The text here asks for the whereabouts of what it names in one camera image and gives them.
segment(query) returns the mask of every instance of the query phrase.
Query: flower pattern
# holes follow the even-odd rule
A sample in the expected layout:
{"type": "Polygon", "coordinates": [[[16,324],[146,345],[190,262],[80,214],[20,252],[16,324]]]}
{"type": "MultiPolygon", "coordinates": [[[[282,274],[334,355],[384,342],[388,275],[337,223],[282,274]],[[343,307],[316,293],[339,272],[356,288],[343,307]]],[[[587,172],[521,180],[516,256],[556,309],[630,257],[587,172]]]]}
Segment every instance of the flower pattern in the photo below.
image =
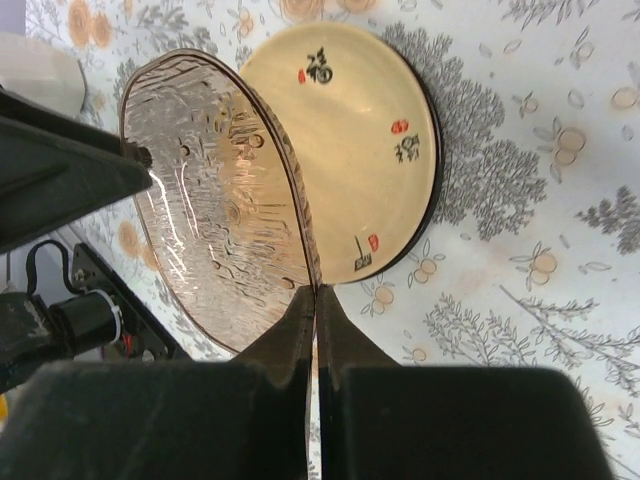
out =
{"type": "MultiPolygon", "coordinates": [[[[383,38],[438,111],[444,180],[406,258],[336,287],[349,318],[409,365],[564,371],[616,474],[640,480],[640,299],[631,293],[640,272],[640,61],[629,41],[639,2],[27,0],[26,34],[79,60],[80,119],[111,132],[129,77],[169,50],[200,49],[239,69],[302,22],[341,21],[383,38]]],[[[230,357],[163,282],[131,199],[68,230],[192,357],[230,357]]],[[[321,475],[315,408],[310,478],[321,475]]]]}

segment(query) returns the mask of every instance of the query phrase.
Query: chinese character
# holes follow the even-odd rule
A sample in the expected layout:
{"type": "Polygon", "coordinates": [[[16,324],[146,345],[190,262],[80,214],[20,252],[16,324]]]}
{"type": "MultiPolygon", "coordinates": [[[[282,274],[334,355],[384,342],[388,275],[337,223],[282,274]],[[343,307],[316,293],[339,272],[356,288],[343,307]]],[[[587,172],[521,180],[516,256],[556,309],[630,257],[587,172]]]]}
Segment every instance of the chinese character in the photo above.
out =
{"type": "Polygon", "coordinates": [[[315,55],[307,55],[309,59],[309,66],[307,67],[307,75],[312,80],[316,80],[321,84],[326,84],[333,78],[333,70],[327,67],[327,59],[324,56],[324,47],[320,48],[315,55]]]}
{"type": "Polygon", "coordinates": [[[402,142],[396,145],[396,158],[398,163],[402,163],[406,158],[410,162],[420,157],[420,139],[418,134],[408,135],[402,139],[402,142]]]}

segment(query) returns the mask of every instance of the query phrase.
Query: tablecloth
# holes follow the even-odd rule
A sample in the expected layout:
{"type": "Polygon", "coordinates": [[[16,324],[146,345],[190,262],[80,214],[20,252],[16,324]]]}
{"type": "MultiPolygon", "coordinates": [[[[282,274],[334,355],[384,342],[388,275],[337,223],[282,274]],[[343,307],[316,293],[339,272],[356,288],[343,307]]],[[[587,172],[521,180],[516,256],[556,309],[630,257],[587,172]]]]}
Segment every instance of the tablecloth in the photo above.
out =
{"type": "MultiPolygon", "coordinates": [[[[314,20],[396,47],[445,142],[433,222],[396,266],[336,288],[350,319],[410,365],[564,371],[616,473],[640,479],[640,0],[29,0],[26,32],[80,60],[82,120],[115,132],[125,82],[160,54],[239,68],[314,20]]],[[[172,300],[132,200],[71,228],[194,358],[230,357],[172,300]]],[[[316,411],[312,478],[318,436],[316,411]]]]}

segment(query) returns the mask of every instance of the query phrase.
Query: yellow plate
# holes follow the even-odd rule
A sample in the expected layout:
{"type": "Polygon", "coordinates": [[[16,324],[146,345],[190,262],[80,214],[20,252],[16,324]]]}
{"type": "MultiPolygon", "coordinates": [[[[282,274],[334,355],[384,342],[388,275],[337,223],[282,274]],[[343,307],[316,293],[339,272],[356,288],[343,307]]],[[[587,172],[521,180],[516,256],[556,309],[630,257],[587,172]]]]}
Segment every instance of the yellow plate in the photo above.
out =
{"type": "Polygon", "coordinates": [[[433,210],[440,158],[402,57],[364,30],[319,22],[272,37],[240,75],[291,138],[323,280],[360,280],[402,257],[433,210]]]}
{"type": "Polygon", "coordinates": [[[136,205],[165,281],[213,339],[240,351],[320,270],[300,169],[260,98],[219,60],[176,50],[131,78],[126,142],[151,154],[136,205]]]}

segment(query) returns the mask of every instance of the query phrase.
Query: floral tablecloth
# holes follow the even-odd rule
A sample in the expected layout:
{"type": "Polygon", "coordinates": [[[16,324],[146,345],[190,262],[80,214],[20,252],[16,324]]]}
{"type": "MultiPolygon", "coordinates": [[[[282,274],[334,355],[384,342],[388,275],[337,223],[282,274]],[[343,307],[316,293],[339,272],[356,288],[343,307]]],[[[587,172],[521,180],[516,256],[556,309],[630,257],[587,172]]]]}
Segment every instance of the floral tablecloth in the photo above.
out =
{"type": "MultiPolygon", "coordinates": [[[[349,317],[407,364],[563,370],[616,473],[640,479],[640,0],[29,0],[26,31],[80,60],[82,119],[116,131],[138,66],[193,47],[240,67],[320,19],[414,65],[446,148],[432,225],[383,275],[337,287],[349,317]]],[[[172,301],[131,200],[71,230],[194,358],[230,357],[172,301]]],[[[316,419],[312,477],[318,435],[316,419]]]]}

